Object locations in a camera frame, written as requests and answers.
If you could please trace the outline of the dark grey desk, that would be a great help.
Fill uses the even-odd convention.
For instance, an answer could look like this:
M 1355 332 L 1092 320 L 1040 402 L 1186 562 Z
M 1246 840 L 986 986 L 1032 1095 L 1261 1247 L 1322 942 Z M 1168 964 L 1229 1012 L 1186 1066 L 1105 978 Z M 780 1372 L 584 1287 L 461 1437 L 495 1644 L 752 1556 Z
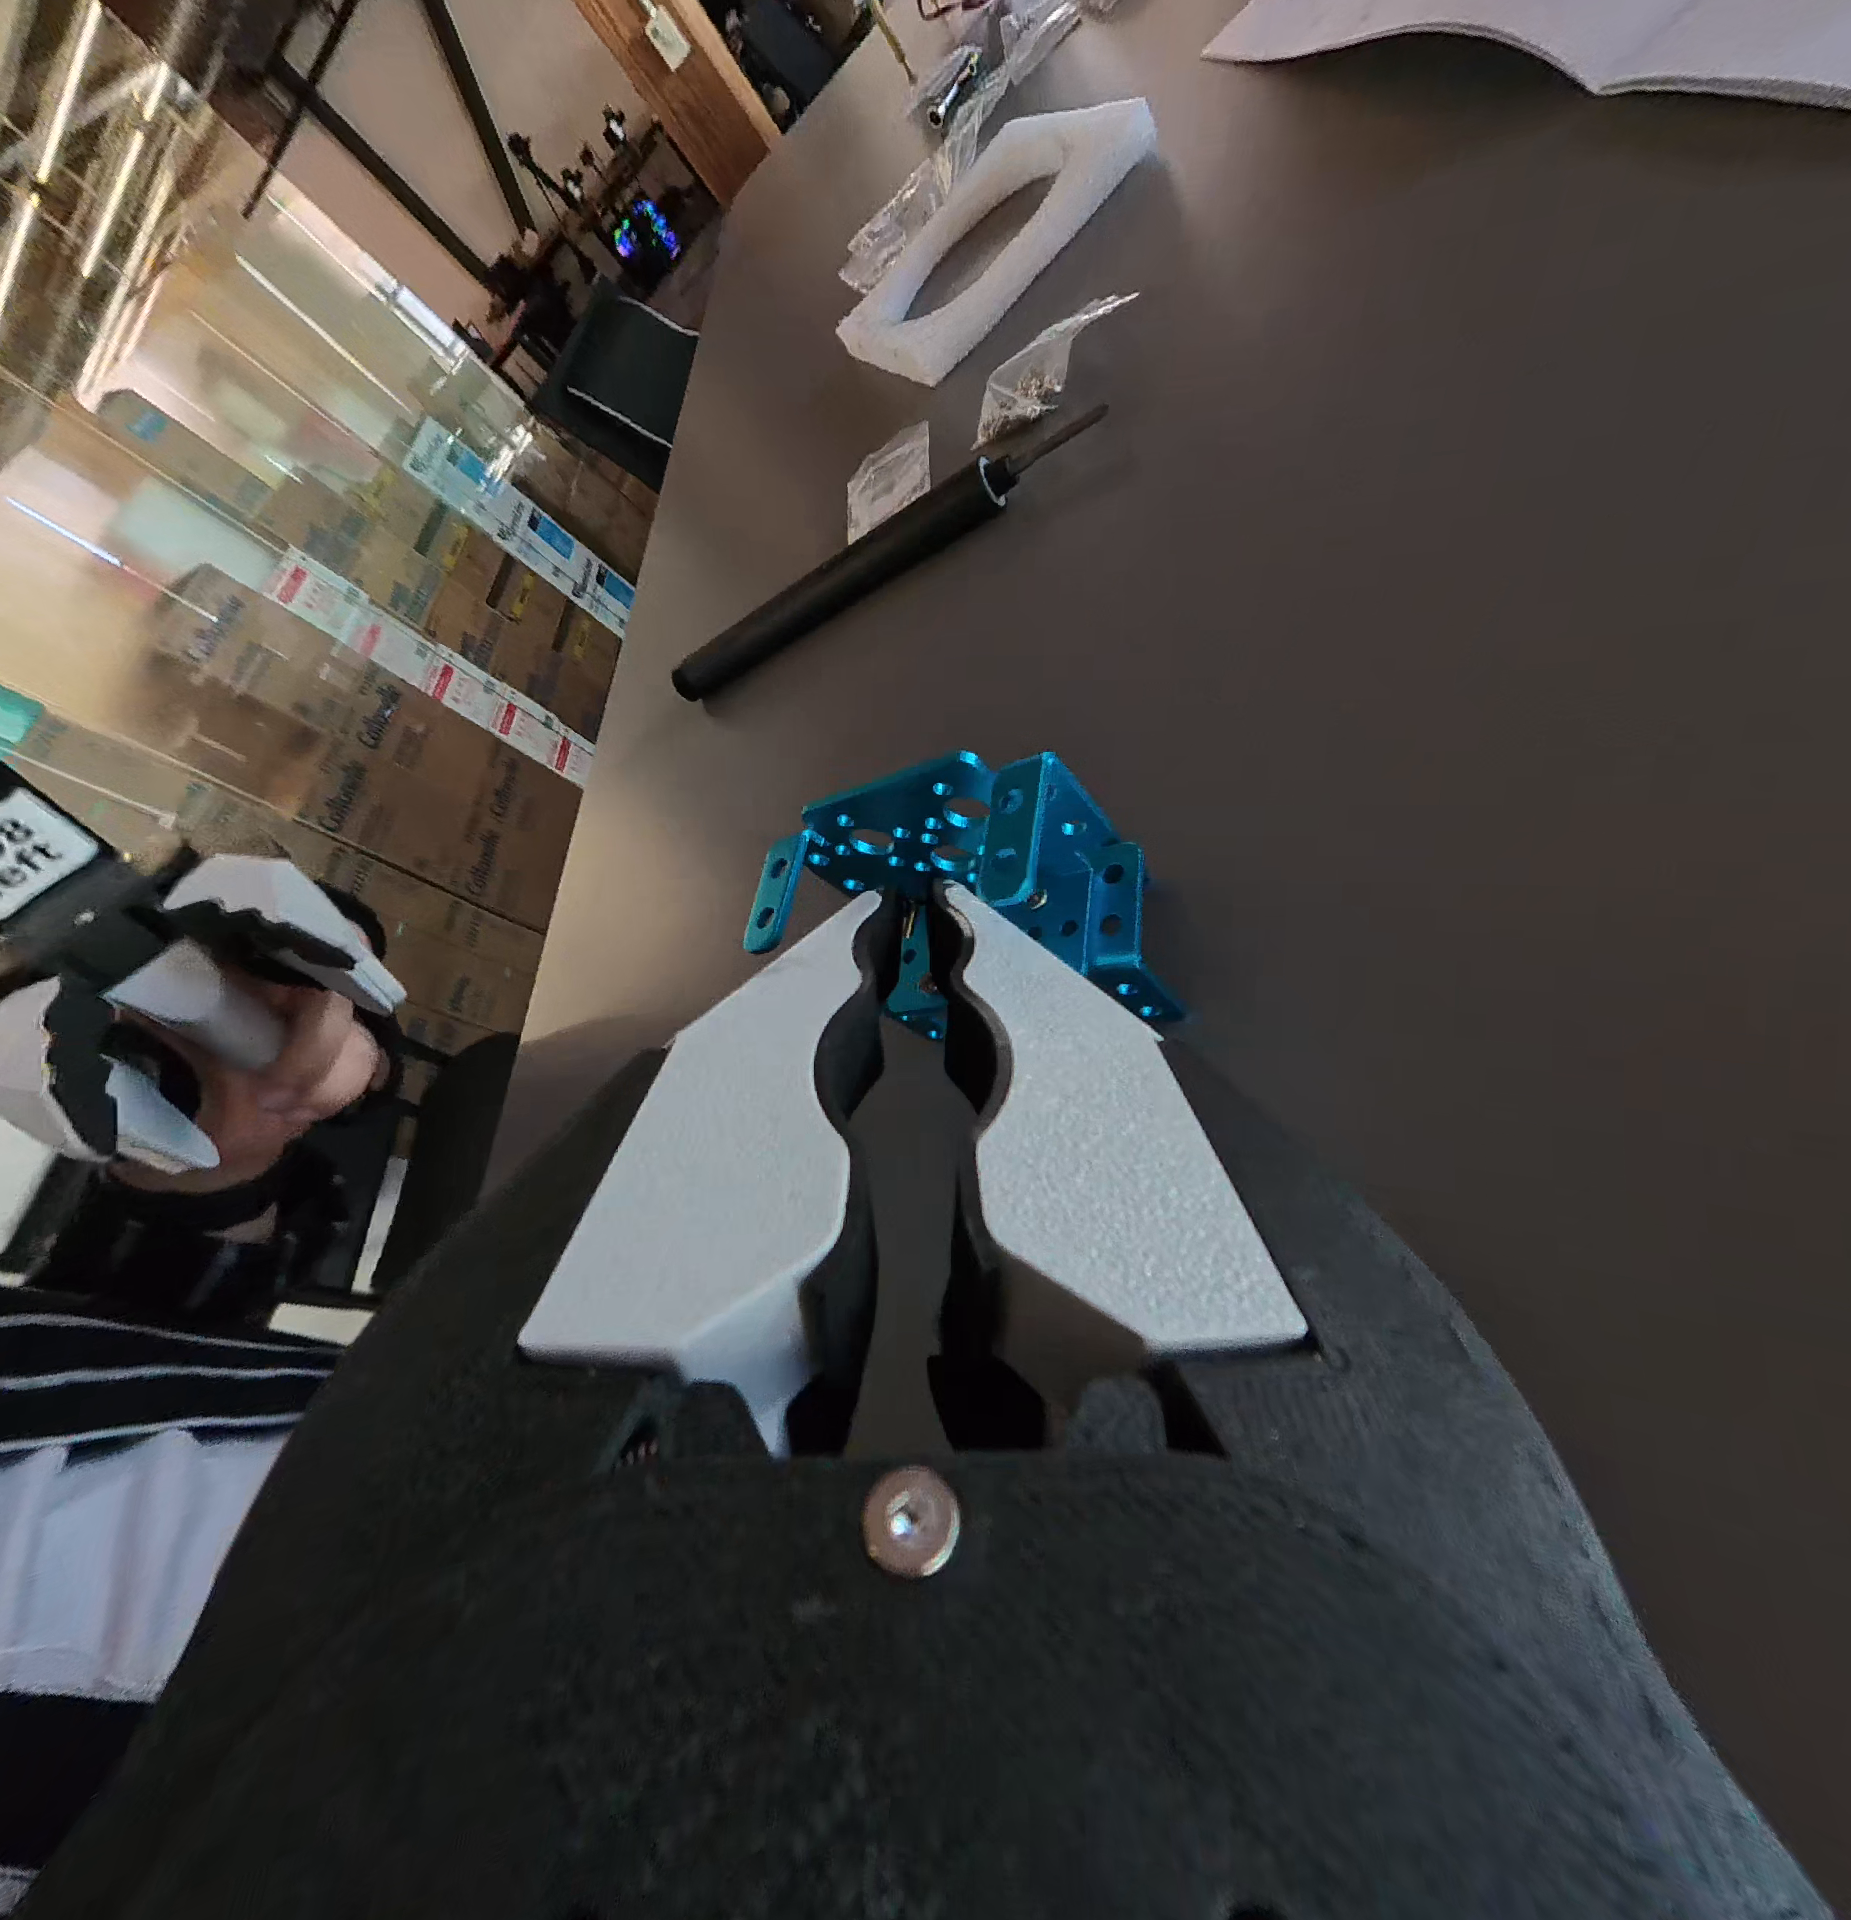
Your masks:
M 1851 115 L 1477 40 L 1209 63 L 1126 5 L 1030 111 L 1139 166 L 932 392 L 835 338 L 912 170 L 869 45 L 740 189 L 492 1180 L 747 974 L 812 799 L 1052 750 L 1186 1040 L 1536 1407 L 1722 1757 L 1851 1915 Z M 975 449 L 1050 325 L 1058 408 Z M 1008 511 L 705 703 L 672 667 L 1097 403 Z

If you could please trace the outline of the clear plastic bag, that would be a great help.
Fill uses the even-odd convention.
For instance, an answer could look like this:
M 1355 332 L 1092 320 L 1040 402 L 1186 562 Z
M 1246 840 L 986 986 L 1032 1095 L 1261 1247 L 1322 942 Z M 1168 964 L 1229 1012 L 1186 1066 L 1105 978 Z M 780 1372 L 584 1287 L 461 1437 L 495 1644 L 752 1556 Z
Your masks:
M 870 293 L 884 279 L 912 235 L 931 223 L 975 164 L 979 142 L 981 124 L 977 118 L 954 125 L 953 136 L 921 159 L 893 196 L 852 234 L 839 268 L 839 277 L 850 290 Z
M 943 24 L 958 47 L 977 47 L 984 73 L 1005 73 L 1008 85 L 1032 79 L 1097 5 L 1089 2 L 912 2 L 926 24 Z

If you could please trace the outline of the wooden counter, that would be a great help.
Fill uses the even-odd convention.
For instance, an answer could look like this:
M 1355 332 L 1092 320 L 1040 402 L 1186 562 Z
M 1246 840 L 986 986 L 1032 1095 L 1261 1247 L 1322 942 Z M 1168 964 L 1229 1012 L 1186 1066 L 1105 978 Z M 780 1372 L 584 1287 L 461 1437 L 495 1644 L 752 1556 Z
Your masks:
M 721 209 L 773 152 L 780 131 L 698 2 L 577 2 L 632 93 Z

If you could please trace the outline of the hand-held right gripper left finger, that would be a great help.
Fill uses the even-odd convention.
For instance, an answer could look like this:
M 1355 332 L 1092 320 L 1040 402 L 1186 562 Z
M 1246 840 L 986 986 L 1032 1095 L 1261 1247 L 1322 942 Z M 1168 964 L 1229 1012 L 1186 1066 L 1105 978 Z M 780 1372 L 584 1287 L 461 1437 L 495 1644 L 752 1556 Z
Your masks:
M 520 1354 L 729 1386 L 769 1452 L 834 1452 L 878 1291 L 848 1123 L 882 1076 L 886 905 L 859 896 L 665 1050 Z

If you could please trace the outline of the flat clear bag of screws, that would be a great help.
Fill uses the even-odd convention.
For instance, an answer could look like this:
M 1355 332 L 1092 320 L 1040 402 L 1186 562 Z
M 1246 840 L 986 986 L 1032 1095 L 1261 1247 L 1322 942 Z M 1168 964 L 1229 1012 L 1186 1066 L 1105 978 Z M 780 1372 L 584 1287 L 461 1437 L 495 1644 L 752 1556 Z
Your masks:
M 859 543 L 886 519 L 931 492 L 931 423 L 915 422 L 867 455 L 847 483 L 847 543 Z

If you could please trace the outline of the white foam block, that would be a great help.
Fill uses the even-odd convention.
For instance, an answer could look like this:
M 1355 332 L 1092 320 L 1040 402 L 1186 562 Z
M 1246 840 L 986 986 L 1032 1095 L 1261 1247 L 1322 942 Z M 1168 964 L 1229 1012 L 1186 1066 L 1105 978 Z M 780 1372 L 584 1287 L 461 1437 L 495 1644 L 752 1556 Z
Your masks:
M 865 365 L 936 385 L 998 327 L 1009 306 L 1082 232 L 1105 201 L 1152 157 L 1157 127 L 1143 98 L 1019 117 L 949 188 L 882 279 L 839 321 L 841 349 Z M 912 301 L 941 260 L 1020 189 L 1045 183 L 1040 206 L 954 299 L 915 318 Z

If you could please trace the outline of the stack of cardboard boxes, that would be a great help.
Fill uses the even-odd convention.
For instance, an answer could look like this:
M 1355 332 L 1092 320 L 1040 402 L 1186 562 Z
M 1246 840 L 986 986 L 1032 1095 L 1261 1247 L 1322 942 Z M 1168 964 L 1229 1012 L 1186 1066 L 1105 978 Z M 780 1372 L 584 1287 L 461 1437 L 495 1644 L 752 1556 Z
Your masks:
M 380 916 L 433 1044 L 518 1034 L 618 634 L 397 466 L 266 483 L 136 392 L 98 426 L 145 449 L 102 537 L 130 737 Z

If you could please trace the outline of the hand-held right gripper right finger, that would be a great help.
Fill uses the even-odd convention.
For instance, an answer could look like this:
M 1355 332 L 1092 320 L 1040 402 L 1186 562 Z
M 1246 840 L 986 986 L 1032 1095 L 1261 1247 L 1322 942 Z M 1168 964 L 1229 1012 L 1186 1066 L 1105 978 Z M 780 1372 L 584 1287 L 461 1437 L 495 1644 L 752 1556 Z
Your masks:
M 1305 1350 L 1305 1313 L 1152 1028 L 964 883 L 932 904 L 943 1066 L 969 1108 L 932 1403 L 960 1452 L 1033 1452 L 1136 1379 Z

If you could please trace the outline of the black office chair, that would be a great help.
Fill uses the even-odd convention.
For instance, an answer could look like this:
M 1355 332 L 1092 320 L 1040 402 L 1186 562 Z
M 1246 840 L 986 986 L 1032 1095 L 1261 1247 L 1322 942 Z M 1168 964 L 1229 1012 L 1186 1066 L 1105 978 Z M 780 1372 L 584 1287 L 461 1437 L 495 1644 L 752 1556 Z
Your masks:
M 408 1168 L 365 1289 L 371 1298 L 393 1294 L 475 1211 L 518 1051 L 520 1039 L 511 1034 L 458 1051 L 408 1039 L 408 1066 L 433 1066 L 433 1081 L 422 1095 L 400 1101 L 412 1123 Z
M 698 341 L 695 327 L 600 279 L 530 412 L 656 493 Z

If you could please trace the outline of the black electric screwdriver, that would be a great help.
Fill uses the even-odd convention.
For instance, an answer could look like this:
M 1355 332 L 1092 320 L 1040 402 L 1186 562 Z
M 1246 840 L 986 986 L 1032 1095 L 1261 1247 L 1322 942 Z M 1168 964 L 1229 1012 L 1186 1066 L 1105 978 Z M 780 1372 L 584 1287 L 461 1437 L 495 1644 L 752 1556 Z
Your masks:
M 906 573 L 998 521 L 1028 471 L 1097 428 L 1108 403 L 1060 422 L 1019 451 L 979 455 L 948 480 L 888 515 L 865 537 L 801 575 L 672 667 L 672 689 L 705 703 L 812 638 L 838 614 L 865 605 Z

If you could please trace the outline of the blue metal bracket assembly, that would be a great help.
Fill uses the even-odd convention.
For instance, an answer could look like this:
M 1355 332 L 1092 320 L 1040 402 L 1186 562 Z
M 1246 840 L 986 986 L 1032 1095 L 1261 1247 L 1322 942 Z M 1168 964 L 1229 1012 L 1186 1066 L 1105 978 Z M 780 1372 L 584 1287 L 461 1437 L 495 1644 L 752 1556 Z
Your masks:
M 750 955 L 782 942 L 809 876 L 848 898 L 906 900 L 886 1012 L 924 1039 L 941 1040 L 945 1030 L 921 920 L 938 881 L 968 887 L 1151 1028 L 1183 1020 L 1183 1006 L 1143 958 L 1147 855 L 1060 756 L 993 769 L 957 751 L 806 804 L 801 826 L 765 855 L 747 915 Z

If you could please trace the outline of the crumpled clear bag of screws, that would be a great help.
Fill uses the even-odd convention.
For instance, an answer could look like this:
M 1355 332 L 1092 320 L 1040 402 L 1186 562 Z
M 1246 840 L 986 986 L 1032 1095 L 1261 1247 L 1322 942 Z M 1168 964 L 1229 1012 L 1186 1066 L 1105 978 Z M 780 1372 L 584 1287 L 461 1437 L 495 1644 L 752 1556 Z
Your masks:
M 1139 299 L 1137 290 L 1087 301 L 987 373 L 975 449 L 1000 447 L 1019 430 L 1052 415 L 1068 380 L 1078 338 L 1136 299 Z

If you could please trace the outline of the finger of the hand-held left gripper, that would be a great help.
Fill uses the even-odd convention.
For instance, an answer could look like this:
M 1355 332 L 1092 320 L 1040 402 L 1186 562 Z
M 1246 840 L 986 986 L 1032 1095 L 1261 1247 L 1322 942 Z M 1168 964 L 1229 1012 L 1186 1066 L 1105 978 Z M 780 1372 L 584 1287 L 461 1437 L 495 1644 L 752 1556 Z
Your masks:
M 0 1117 L 79 1163 L 156 1173 L 219 1168 L 213 1139 L 140 1060 L 121 1022 L 78 981 L 36 981 L 0 998 Z
M 169 929 L 238 973 L 320 987 L 371 1016 L 406 1000 L 365 932 L 286 857 L 211 853 L 158 901 Z

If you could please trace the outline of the white instruction manual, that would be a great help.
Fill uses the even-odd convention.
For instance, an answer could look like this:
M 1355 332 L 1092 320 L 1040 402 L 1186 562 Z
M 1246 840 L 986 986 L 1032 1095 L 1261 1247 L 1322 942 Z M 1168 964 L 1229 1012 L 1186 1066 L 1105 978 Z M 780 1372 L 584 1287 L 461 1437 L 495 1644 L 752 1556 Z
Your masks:
M 1594 98 L 1851 111 L 1851 2 L 1251 2 L 1204 57 L 1280 63 L 1393 36 L 1491 40 Z

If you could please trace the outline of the person's left hand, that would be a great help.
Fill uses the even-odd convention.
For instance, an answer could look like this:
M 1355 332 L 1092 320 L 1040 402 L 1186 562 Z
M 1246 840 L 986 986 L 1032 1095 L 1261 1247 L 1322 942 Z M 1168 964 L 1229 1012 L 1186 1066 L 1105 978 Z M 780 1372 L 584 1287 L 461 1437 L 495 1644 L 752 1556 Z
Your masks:
M 324 987 L 288 987 L 253 981 L 257 997 L 285 1026 L 285 1040 L 266 1066 L 228 1066 L 206 1058 L 200 1082 L 213 1134 L 232 1123 L 265 1123 L 274 1131 L 305 1131 L 336 1117 L 372 1091 L 385 1071 L 381 1043 L 361 1022 L 359 1010 Z

